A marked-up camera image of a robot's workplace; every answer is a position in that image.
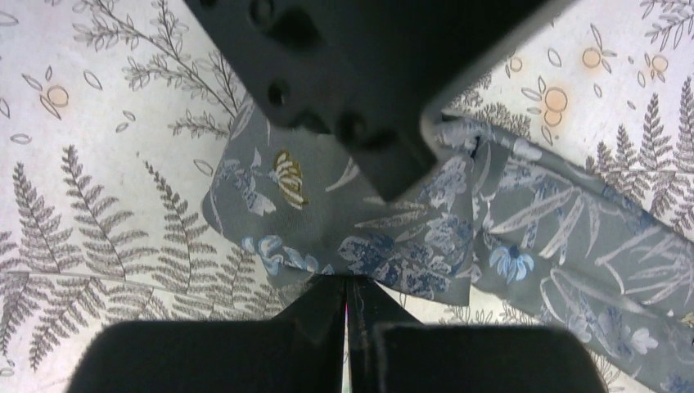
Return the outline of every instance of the blue flower print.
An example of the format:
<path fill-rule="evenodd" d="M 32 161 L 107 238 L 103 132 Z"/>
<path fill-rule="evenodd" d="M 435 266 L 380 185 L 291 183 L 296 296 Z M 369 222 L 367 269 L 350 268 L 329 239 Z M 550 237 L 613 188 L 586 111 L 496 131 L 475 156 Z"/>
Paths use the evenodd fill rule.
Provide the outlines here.
<path fill-rule="evenodd" d="M 244 250 L 259 255 L 260 259 L 263 261 L 265 269 L 268 270 L 268 274 L 271 276 L 277 276 L 277 271 L 279 270 L 280 264 L 284 262 L 284 256 L 280 254 L 271 255 L 273 251 L 277 250 L 282 246 L 282 240 L 279 236 L 266 236 L 258 241 L 258 250 L 256 251 L 253 246 L 252 237 L 244 237 L 241 240 L 241 247 Z"/>
<path fill-rule="evenodd" d="M 422 188 L 418 201 L 428 200 L 436 209 L 446 205 L 446 210 L 450 212 L 456 196 L 467 190 L 465 167 L 466 161 L 462 156 L 448 160 L 431 182 Z"/>
<path fill-rule="evenodd" d="M 352 262 L 347 269 L 372 277 L 390 259 L 394 245 L 393 238 L 386 235 L 369 234 L 366 239 L 350 236 L 342 241 L 337 252 L 343 259 Z M 385 276 L 387 272 L 382 269 L 379 275 Z"/>
<path fill-rule="evenodd" d="M 669 393 L 694 393 L 694 379 L 684 379 L 677 374 L 671 374 L 667 381 L 660 384 L 660 388 Z"/>
<path fill-rule="evenodd" d="M 521 254 L 518 246 L 500 246 L 489 256 L 489 266 L 495 265 L 497 273 L 506 278 L 506 284 L 510 284 L 513 279 L 520 281 L 525 278 L 528 270 L 534 269 L 535 262 L 530 255 Z"/>
<path fill-rule="evenodd" d="M 433 300 L 435 293 L 446 292 L 451 281 L 426 269 L 404 269 L 400 290 L 410 295 Z"/>
<path fill-rule="evenodd" d="M 306 254 L 305 257 L 302 257 L 297 250 L 290 247 L 283 247 L 283 249 L 287 256 L 289 256 L 288 265 L 293 268 L 306 270 L 310 273 L 318 273 L 318 261 L 313 256 Z M 335 270 L 332 266 L 328 265 L 321 270 L 320 274 L 335 274 Z"/>
<path fill-rule="evenodd" d="M 277 275 L 280 264 L 285 264 L 286 266 L 305 270 L 310 273 L 318 273 L 318 261 L 313 256 L 307 254 L 305 257 L 302 257 L 301 253 L 297 250 L 282 246 L 282 239 L 279 236 L 270 235 L 263 237 L 258 242 L 258 250 L 256 250 L 253 245 L 252 237 L 244 237 L 243 240 L 241 240 L 241 247 L 248 252 L 260 256 L 265 269 L 268 270 L 268 274 L 271 276 Z M 282 254 L 272 255 L 274 251 L 280 248 L 286 252 L 288 260 L 285 260 Z M 335 270 L 331 265 L 328 265 L 320 271 L 320 274 L 335 274 Z"/>
<path fill-rule="evenodd" d="M 622 313 L 614 306 L 608 307 L 606 313 L 597 317 L 597 324 L 604 336 L 603 346 L 615 357 L 633 360 L 636 352 L 645 355 L 649 349 L 658 346 L 658 341 L 651 337 L 645 327 L 632 334 L 631 328 L 622 320 Z"/>
<path fill-rule="evenodd" d="M 402 247 L 400 254 L 405 260 L 415 262 L 432 272 L 440 274 L 451 273 L 451 267 L 444 262 L 444 257 L 434 255 L 434 250 L 430 246 L 408 242 L 406 246 Z"/>
<path fill-rule="evenodd" d="M 443 253 L 451 256 L 456 251 L 466 250 L 472 241 L 472 226 L 456 215 L 442 214 L 438 219 L 426 223 L 429 231 L 424 236 L 424 242 Z"/>
<path fill-rule="evenodd" d="M 241 197 L 246 202 L 248 211 L 262 217 L 265 213 L 272 213 L 277 208 L 269 198 L 255 191 L 255 176 L 266 177 L 258 171 L 260 163 L 260 153 L 256 149 L 253 162 L 248 169 L 241 168 L 239 160 L 225 160 L 219 177 L 223 180 L 233 179 L 232 185 L 236 190 L 241 191 Z"/>

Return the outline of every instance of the fern print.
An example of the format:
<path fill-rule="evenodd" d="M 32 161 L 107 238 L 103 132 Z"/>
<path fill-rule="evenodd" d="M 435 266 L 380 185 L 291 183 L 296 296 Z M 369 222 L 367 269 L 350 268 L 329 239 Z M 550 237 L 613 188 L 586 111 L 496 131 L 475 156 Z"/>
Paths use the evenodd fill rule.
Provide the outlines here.
<path fill-rule="evenodd" d="M 514 309 L 508 302 L 502 303 L 503 312 L 499 314 L 502 323 L 508 325 L 536 325 L 539 321 L 519 309 Z"/>
<path fill-rule="evenodd" d="M 109 290 L 110 306 L 106 309 L 105 324 L 171 319 L 169 310 L 155 292 L 155 288 L 134 285 L 119 285 Z"/>
<path fill-rule="evenodd" d="M 178 321 L 206 320 L 212 314 L 214 304 L 195 298 L 175 295 L 171 316 Z"/>
<path fill-rule="evenodd" d="M 507 129 L 514 134 L 530 139 L 530 117 L 512 114 L 501 102 L 484 103 L 481 91 L 492 85 L 492 73 L 487 71 L 481 78 L 458 96 L 449 107 L 469 115 L 475 120 L 484 121 Z"/>
<path fill-rule="evenodd" d="M 115 232 L 134 213 L 118 210 L 107 214 L 119 201 L 118 198 L 102 196 L 104 187 L 100 184 L 89 187 L 92 176 L 83 174 L 82 164 L 79 163 L 77 150 L 73 145 L 63 149 L 63 152 L 65 154 L 61 168 L 67 174 L 64 181 L 70 187 L 67 196 L 76 200 L 71 204 L 79 211 L 74 219 L 82 224 L 79 231 L 89 239 L 83 243 L 87 249 L 87 266 L 95 273 L 122 279 L 129 274 L 146 272 L 146 266 L 135 262 L 144 256 L 156 254 L 158 250 L 147 246 L 130 246 L 130 243 L 149 235 L 137 229 Z"/>
<path fill-rule="evenodd" d="M 617 187 L 627 198 L 634 200 L 645 196 L 645 192 L 650 189 L 648 181 L 651 180 L 648 172 L 642 173 L 632 170 L 636 162 L 637 154 L 633 148 L 633 143 L 629 140 L 629 133 L 620 124 L 617 130 L 617 152 L 614 163 L 614 167 L 620 172 Z"/>
<path fill-rule="evenodd" d="M 692 36 L 694 39 L 694 3 L 691 0 L 644 0 L 645 7 L 642 19 L 646 19 L 658 7 L 658 21 L 652 29 L 646 32 L 651 43 L 660 39 L 660 50 L 672 43 L 672 48 L 682 41 L 682 38 Z"/>
<path fill-rule="evenodd" d="M 596 157 L 589 156 L 585 165 L 587 171 L 598 174 L 626 197 L 640 201 L 642 207 L 656 218 L 669 221 L 676 232 L 685 233 L 694 228 L 692 77 L 688 77 L 682 86 L 679 113 L 678 141 L 673 143 L 669 135 L 664 135 L 660 102 L 654 93 L 643 117 L 638 154 L 621 125 L 617 132 L 616 151 L 600 142 Z M 647 192 L 652 192 L 653 199 L 649 206 L 644 206 Z"/>
<path fill-rule="evenodd" d="M 7 261 L 7 267 L 23 264 L 35 271 L 59 273 L 80 264 L 79 248 L 68 243 L 72 228 L 60 230 L 61 215 L 53 214 L 54 206 L 46 206 L 27 180 L 22 163 L 15 166 L 12 179 L 24 237 L 20 258 Z"/>
<path fill-rule="evenodd" d="M 0 232 L 0 256 L 17 248 L 17 243 L 9 242 L 12 232 Z M 0 262 L 0 270 L 3 270 L 3 263 Z"/>
<path fill-rule="evenodd" d="M 272 318 L 284 308 L 277 291 L 268 284 L 260 284 L 259 289 L 253 291 L 253 295 L 246 308 L 256 319 Z"/>
<path fill-rule="evenodd" d="M 227 255 L 227 262 L 222 263 L 220 268 L 221 271 L 216 273 L 219 282 L 214 285 L 208 297 L 216 304 L 232 308 L 249 301 L 252 287 L 255 287 L 253 255 L 241 248 L 233 247 L 232 253 Z"/>
<path fill-rule="evenodd" d="M 167 222 L 164 239 L 170 243 L 169 246 L 161 247 L 159 262 L 162 266 L 153 268 L 152 278 L 180 293 L 214 293 L 217 289 L 217 276 L 206 269 L 219 266 L 205 257 L 216 255 L 217 250 L 200 241 L 200 236 L 210 226 L 200 224 L 199 213 L 188 213 L 188 202 L 181 200 L 159 172 L 147 162 L 145 167 L 154 178 L 156 189 L 159 190 L 160 199 L 167 211 L 164 216 Z"/>
<path fill-rule="evenodd" d="M 679 101 L 679 140 L 674 157 L 679 170 L 694 173 L 694 93 L 692 77 L 687 77 L 682 86 Z"/>
<path fill-rule="evenodd" d="M 653 93 L 646 114 L 643 116 L 643 138 L 638 157 L 643 168 L 650 171 L 665 169 L 670 160 L 663 157 L 673 150 L 669 145 L 671 137 L 663 135 L 665 127 L 660 123 L 659 109 L 658 94 Z"/>
<path fill-rule="evenodd" d="M 88 327 L 85 314 L 100 318 L 107 290 L 98 278 L 58 278 L 58 290 L 48 299 L 41 323 L 35 328 L 29 349 L 31 368 L 36 371 L 46 355 L 60 345 L 59 339 L 69 338 Z"/>
<path fill-rule="evenodd" d="M 48 301 L 48 292 L 53 289 L 48 279 L 32 277 L 29 272 L 2 273 L 0 296 L 4 302 L 0 318 L 0 352 L 3 356 L 7 356 L 12 335 L 41 308 L 40 301 Z"/>

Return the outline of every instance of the fabric fold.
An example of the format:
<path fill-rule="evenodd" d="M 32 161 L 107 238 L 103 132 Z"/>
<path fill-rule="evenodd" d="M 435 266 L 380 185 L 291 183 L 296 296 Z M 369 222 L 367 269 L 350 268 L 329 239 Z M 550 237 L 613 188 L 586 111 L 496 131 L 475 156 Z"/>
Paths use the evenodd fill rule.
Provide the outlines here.
<path fill-rule="evenodd" d="M 448 114 L 441 166 L 385 204 L 329 135 L 274 128 L 258 109 L 233 134 L 203 212 L 285 302 L 316 273 L 450 305 L 475 285 L 651 389 L 692 379 L 694 331 L 679 322 L 694 308 L 691 242 L 560 157 Z"/>

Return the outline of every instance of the fern leaf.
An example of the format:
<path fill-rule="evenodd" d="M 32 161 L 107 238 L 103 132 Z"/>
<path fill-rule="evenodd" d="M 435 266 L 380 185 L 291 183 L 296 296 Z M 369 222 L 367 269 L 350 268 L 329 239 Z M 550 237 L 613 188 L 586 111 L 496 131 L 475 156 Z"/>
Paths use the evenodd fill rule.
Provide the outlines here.
<path fill-rule="evenodd" d="M 686 231 L 694 228 L 694 185 L 687 188 L 679 206 L 674 210 L 674 217 L 670 220 L 672 228 L 684 235 Z"/>
<path fill-rule="evenodd" d="M 255 286 L 255 261 L 248 251 L 233 247 L 227 255 L 227 262 L 221 264 L 216 272 L 219 283 L 214 285 L 208 297 L 218 305 L 240 308 L 241 303 L 249 301 Z"/>
<path fill-rule="evenodd" d="M 41 308 L 39 301 L 48 300 L 46 292 L 52 289 L 52 282 L 31 276 L 29 272 L 0 275 L 0 296 L 4 299 L 0 318 L 0 352 L 3 356 L 7 356 L 12 335 Z"/>
<path fill-rule="evenodd" d="M 215 255 L 217 250 L 210 244 L 201 242 L 200 236 L 207 231 L 207 224 L 200 225 L 200 215 L 188 214 L 188 202 L 182 200 L 177 192 L 166 182 L 154 167 L 145 162 L 147 172 L 154 179 L 156 189 L 160 192 L 162 205 L 166 209 L 164 240 L 169 245 L 160 249 L 159 262 L 164 267 L 156 269 L 152 275 L 158 283 L 166 288 L 187 294 L 214 293 L 217 278 L 206 269 L 217 268 L 211 260 L 202 260 L 198 255 Z"/>
<path fill-rule="evenodd" d="M 208 318 L 210 321 L 254 321 L 253 314 L 242 309 L 227 309 L 215 305 L 212 314 Z"/>
<path fill-rule="evenodd" d="M 69 278 L 57 280 L 57 291 L 48 299 L 48 308 L 39 317 L 40 324 L 29 344 L 29 362 L 36 371 L 43 359 L 60 345 L 61 339 L 79 333 L 86 327 L 85 314 L 99 318 L 105 309 L 108 294 L 98 278 Z"/>
<path fill-rule="evenodd" d="M 106 215 L 106 212 L 118 202 L 114 196 L 102 196 L 104 187 L 100 184 L 90 186 L 92 177 L 83 174 L 77 150 L 73 145 L 63 149 L 63 171 L 67 174 L 65 183 L 70 186 L 67 195 L 77 201 L 72 206 L 79 211 L 75 220 L 83 225 L 79 231 L 89 239 L 83 243 L 89 249 L 87 266 L 95 273 L 125 278 L 131 272 L 128 263 L 158 252 L 153 247 L 128 247 L 138 239 L 149 235 L 144 231 L 130 230 L 114 234 L 113 232 L 129 218 L 132 211 L 118 210 Z"/>
<path fill-rule="evenodd" d="M 164 302 L 155 295 L 154 288 L 121 285 L 109 290 L 108 301 L 108 323 L 170 318 L 169 311 Z"/>
<path fill-rule="evenodd" d="M 694 93 L 692 77 L 687 77 L 682 86 L 679 101 L 679 136 L 674 157 L 678 169 L 694 173 Z"/>
<path fill-rule="evenodd" d="M 185 296 L 175 295 L 173 297 L 173 311 L 171 316 L 179 321 L 206 320 L 212 314 L 214 304 L 211 301 L 201 301 Z"/>
<path fill-rule="evenodd" d="M 277 291 L 268 284 L 260 284 L 248 301 L 246 308 L 256 319 L 272 318 L 283 309 Z"/>
<path fill-rule="evenodd" d="M 59 229 L 61 215 L 54 215 L 55 208 L 46 206 L 43 196 L 38 195 L 36 187 L 26 178 L 23 164 L 17 163 L 12 179 L 24 235 L 21 259 L 14 265 L 24 264 L 39 272 L 59 273 L 80 264 L 79 248 L 68 243 L 72 228 Z"/>
<path fill-rule="evenodd" d="M 0 256 L 17 248 L 17 243 L 9 242 L 12 232 L 0 232 Z M 0 272 L 14 268 L 21 264 L 18 258 L 10 258 L 9 260 L 0 261 Z"/>
<path fill-rule="evenodd" d="M 660 172 L 656 175 L 653 189 L 653 201 L 650 212 L 655 217 L 662 218 L 665 213 L 678 204 L 678 198 L 685 196 L 685 190 L 690 187 L 689 180 L 675 172 Z"/>
<path fill-rule="evenodd" d="M 653 93 L 643 116 L 643 137 L 638 157 L 643 168 L 648 170 L 665 169 L 664 155 L 672 151 L 669 141 L 672 137 L 663 135 L 664 126 L 660 123 L 658 94 Z"/>

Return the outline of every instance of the patterned fabric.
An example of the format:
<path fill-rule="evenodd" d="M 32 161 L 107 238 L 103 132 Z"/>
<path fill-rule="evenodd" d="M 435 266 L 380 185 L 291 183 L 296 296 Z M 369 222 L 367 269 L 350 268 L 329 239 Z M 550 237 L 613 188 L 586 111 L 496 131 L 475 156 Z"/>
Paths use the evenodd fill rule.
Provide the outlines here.
<path fill-rule="evenodd" d="M 260 257 L 285 302 L 314 273 L 450 305 L 468 305 L 474 283 L 648 386 L 691 375 L 694 329 L 680 319 L 694 304 L 694 245 L 599 178 L 449 114 L 435 130 L 443 164 L 387 205 L 332 136 L 277 129 L 248 107 L 203 214 Z"/>

